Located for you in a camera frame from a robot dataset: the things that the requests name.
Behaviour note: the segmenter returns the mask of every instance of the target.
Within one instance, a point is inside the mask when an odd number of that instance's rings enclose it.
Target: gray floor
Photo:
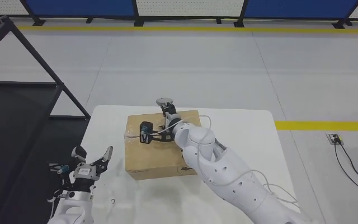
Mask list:
[[[357,35],[24,33],[90,113],[99,104],[154,106],[168,96],[178,107],[266,109],[275,120],[358,120]],[[14,36],[0,52],[1,81],[51,81]],[[81,113],[63,95],[54,114]],[[358,134],[340,134],[358,162]],[[300,206],[322,223],[357,223],[358,188],[325,132],[279,136]]]

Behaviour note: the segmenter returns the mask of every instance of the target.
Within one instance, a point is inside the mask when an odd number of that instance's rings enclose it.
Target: cable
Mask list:
[[[352,168],[354,169],[354,172],[355,172],[356,174],[358,174],[356,168],[355,168],[354,165],[353,165],[353,162],[352,162],[352,160],[351,160],[351,157],[348,155],[346,149],[343,147],[342,143],[339,143],[339,144],[340,144],[340,146],[342,147],[342,149],[344,150],[345,154],[347,155],[349,161],[351,162],[351,165],[352,165]]]
[[[50,218],[49,218],[48,223],[50,222],[50,220],[51,220],[51,218],[52,218],[52,216],[53,216],[53,213],[54,213],[55,199],[56,199],[56,198],[52,198],[51,200],[47,200],[48,202],[52,203],[51,215],[50,215]]]
[[[345,169],[343,169],[342,165],[341,165],[341,162],[338,158],[338,155],[337,155],[337,148],[336,148],[336,142],[335,142],[335,153],[336,153],[336,158],[337,158],[337,161],[338,161],[338,164],[340,165],[341,169],[343,170],[343,172],[346,174],[346,176],[356,185],[358,186],[358,184],[356,182],[354,182],[354,180],[352,180],[352,178],[347,174],[347,172],[345,171]]]
[[[168,129],[172,128],[172,127],[174,127],[175,125],[179,124],[180,122],[184,122],[185,120],[187,120],[187,119],[189,119],[189,118],[196,118],[196,117],[207,117],[207,118],[208,118],[207,115],[188,116],[187,118],[181,119],[181,120],[178,121],[177,123],[175,123],[175,124],[169,126],[168,128],[166,128],[166,129],[164,129],[164,130],[161,130],[160,132],[155,132],[155,133],[152,133],[152,134],[149,134],[149,135],[150,135],[150,136],[158,136],[159,134],[165,132],[166,130],[168,130]],[[124,134],[124,137],[125,137],[125,138],[139,138],[140,136],[126,136],[126,135]]]
[[[266,183],[265,183],[263,186],[267,186],[267,189],[268,189],[268,191],[269,191],[271,194],[274,194],[274,195],[276,196],[276,198],[277,198],[278,200],[282,201],[282,202],[290,203],[290,204],[293,204],[294,206],[298,207],[298,206],[295,204],[295,203],[297,203],[298,201],[297,201],[297,199],[296,199],[294,196],[292,196],[292,194],[290,194],[287,190],[285,190],[283,187],[281,187],[281,186],[279,186],[279,185],[270,184],[270,183],[269,183],[269,180],[268,180],[267,177],[266,177],[266,175],[263,174],[263,172],[261,172],[260,170],[248,170],[248,171],[242,173],[240,176],[238,176],[238,177],[235,178],[234,180],[232,180],[232,181],[230,181],[230,182],[228,182],[228,183],[225,183],[225,184],[217,184],[217,183],[215,183],[215,182],[210,181],[209,178],[208,178],[208,177],[205,175],[205,173],[202,171],[201,166],[200,166],[200,160],[199,160],[199,155],[201,154],[201,151],[200,151],[201,142],[205,139],[205,137],[206,137],[206,136],[209,134],[209,132],[211,131],[211,118],[210,118],[209,116],[206,116],[206,115],[204,115],[204,117],[207,117],[207,118],[209,119],[210,125],[209,125],[209,128],[208,128],[208,131],[206,132],[206,134],[204,135],[204,137],[199,141],[199,143],[198,143],[198,145],[197,145],[197,157],[196,157],[196,158],[197,158],[197,166],[198,166],[200,172],[202,173],[203,177],[206,179],[206,181],[211,182],[211,184],[213,184],[214,186],[227,186],[227,185],[230,185],[230,184],[234,183],[235,181],[237,181],[238,179],[240,179],[241,177],[243,177],[245,174],[247,174],[247,173],[249,173],[249,172],[258,172],[259,174],[261,174],[261,175],[263,176],[263,178],[265,178]],[[288,195],[290,195],[290,196],[294,199],[294,201],[284,200],[284,199],[278,197],[277,194],[274,193],[274,192],[271,190],[270,185],[276,186],[276,187],[282,189],[284,192],[286,192]]]
[[[285,190],[283,187],[281,187],[281,186],[279,186],[279,185],[277,185],[277,184],[264,184],[263,186],[265,186],[265,185],[267,185],[267,186],[269,186],[269,185],[271,185],[271,186],[276,186],[276,187],[278,187],[278,188],[280,188],[281,190],[283,190],[284,192],[286,192],[289,196],[291,196],[293,199],[294,199],[294,201],[293,202],[291,202],[291,201],[289,201],[289,200],[284,200],[284,199],[282,199],[282,198],[279,198],[278,197],[278,200],[281,200],[281,201],[283,201],[283,202],[286,202],[286,203],[290,203],[290,204],[293,204],[293,203],[297,203],[298,201],[297,201],[297,199],[294,197],[294,196],[292,196],[292,194],[290,194],[287,190]]]
[[[177,123],[175,123],[175,124],[173,124],[173,125],[170,125],[168,128],[166,128],[166,129],[164,129],[164,130],[161,130],[160,132],[156,132],[156,133],[149,134],[149,135],[151,135],[151,136],[158,135],[158,134],[163,133],[163,132],[165,132],[166,130],[168,130],[168,129],[174,127],[175,125],[179,124],[180,122],[184,122],[185,120],[187,120],[187,119],[189,119],[189,118],[197,118],[197,117],[199,117],[199,118],[202,118],[202,117],[209,118],[209,120],[210,120],[210,127],[211,127],[211,119],[210,119],[210,117],[207,116],[207,115],[188,116],[187,118],[184,118],[184,119],[178,121]]]

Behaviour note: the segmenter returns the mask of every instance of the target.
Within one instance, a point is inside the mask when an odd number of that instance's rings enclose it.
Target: black metal frame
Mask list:
[[[234,22],[235,27],[244,27],[243,21],[244,21],[248,1],[249,0],[244,0],[244,4],[242,5],[242,8],[241,8],[240,17],[236,22]]]
[[[357,3],[351,8],[348,14],[344,18],[316,18],[316,17],[245,17],[246,9],[248,6],[249,0],[244,0],[241,13],[239,17],[213,17],[213,16],[140,16],[138,12],[138,6],[136,4],[136,0],[131,0],[133,5],[133,16],[94,16],[94,15],[84,15],[84,16],[73,16],[73,15],[34,15],[33,11],[26,3],[26,0],[20,0],[23,4],[25,9],[28,11],[29,15],[13,15],[9,17],[31,17],[34,20],[34,26],[41,26],[44,24],[45,20],[40,20],[41,18],[87,18],[86,23],[90,24],[94,18],[105,18],[105,19],[114,19],[114,20],[133,20],[134,26],[143,26],[145,21],[160,21],[160,20],[195,20],[195,19],[207,19],[212,18],[216,20],[217,24],[222,24],[221,19],[224,18],[234,18],[237,19],[234,22],[235,27],[244,27],[243,20],[244,19],[258,19],[258,20],[327,20],[327,21],[335,21],[338,20],[337,23],[332,24],[337,29],[344,29],[343,25],[346,23],[348,26],[351,26],[352,21],[358,20],[358,18],[349,19],[350,15],[353,11],[358,7],[358,0]]]
[[[338,20],[338,22],[333,23],[332,25],[336,28],[336,29],[345,29],[344,24],[347,24],[347,26],[352,26],[353,24],[351,23],[349,17],[351,16],[351,14],[354,12],[354,10],[358,7],[358,0],[356,1],[356,3],[352,6],[352,8],[349,10],[349,12],[346,14],[346,16],[344,18],[341,18]]]
[[[48,117],[51,114],[51,111],[55,107],[55,104],[58,100],[58,98],[61,95],[61,92],[63,90],[62,86],[58,86],[56,83],[53,82],[8,82],[8,81],[2,81],[0,82],[0,87],[25,87],[25,88],[53,88],[56,90],[55,96],[52,99],[49,107],[46,109],[46,112],[40,119],[40,121],[36,124],[34,130],[32,131],[31,135],[29,136],[29,141],[26,142],[24,145],[24,151],[22,154],[20,154],[18,160],[16,161],[15,167],[22,167],[22,164],[26,161],[28,158],[31,149],[35,145],[39,135],[41,134],[41,131],[44,127],[44,125],[47,122]],[[13,169],[8,170],[10,172],[10,178],[7,179],[7,185],[5,186],[3,192],[11,192],[11,189],[13,185],[15,184],[17,177],[19,176],[21,169]],[[8,194],[1,194],[0,195],[0,211],[2,210],[3,205],[5,204],[7,200]]]
[[[23,7],[26,9],[27,13],[29,13],[29,16],[33,19],[34,24],[33,26],[42,26],[45,23],[45,20],[40,20],[38,16],[35,16],[34,12],[30,8],[29,4],[27,4],[26,0],[20,0]]]
[[[72,100],[72,102],[79,108],[79,110],[85,115],[86,118],[91,118],[90,114],[85,110],[81,103],[74,97],[67,86],[61,81],[56,73],[51,69],[47,62],[41,57],[37,50],[31,45],[31,43],[25,38],[20,30],[15,26],[12,20],[7,16],[0,17],[0,40],[2,40],[9,32],[12,32],[21,44],[30,52],[30,54],[39,62],[39,64],[47,71],[52,79],[60,86],[66,95]]]

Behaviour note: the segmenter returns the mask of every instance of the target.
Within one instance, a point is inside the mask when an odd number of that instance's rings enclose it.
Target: robot forearm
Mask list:
[[[183,158],[188,166],[216,195],[239,208],[254,223],[312,223],[309,217],[284,206],[267,191],[245,161],[230,148],[223,148],[211,130],[180,123],[175,126],[173,134],[175,142],[183,149]]]

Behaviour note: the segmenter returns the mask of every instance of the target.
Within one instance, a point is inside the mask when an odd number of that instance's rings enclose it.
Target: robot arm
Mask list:
[[[178,123],[180,117],[172,109],[172,102],[171,99],[157,100],[166,118],[165,131],[146,132],[144,130],[149,129],[141,125],[141,142],[150,143],[151,137],[158,133],[170,134],[182,149],[186,164],[197,172],[217,196],[239,208],[255,224],[315,223],[309,217],[284,206],[276,195],[266,190],[245,161],[215,139],[213,131],[184,121]]]
[[[78,146],[72,151],[72,161],[69,165],[50,165],[50,170],[56,171],[62,182],[51,201],[57,197],[64,200],[58,207],[58,214],[51,218],[48,224],[93,224],[91,186],[100,179],[101,173],[107,170],[112,153],[113,147],[110,146],[99,160],[87,164],[87,153]],[[72,171],[74,183],[71,183],[69,178]],[[68,191],[66,195],[60,195],[63,190]],[[81,213],[67,213],[67,210],[74,207],[81,208]]]

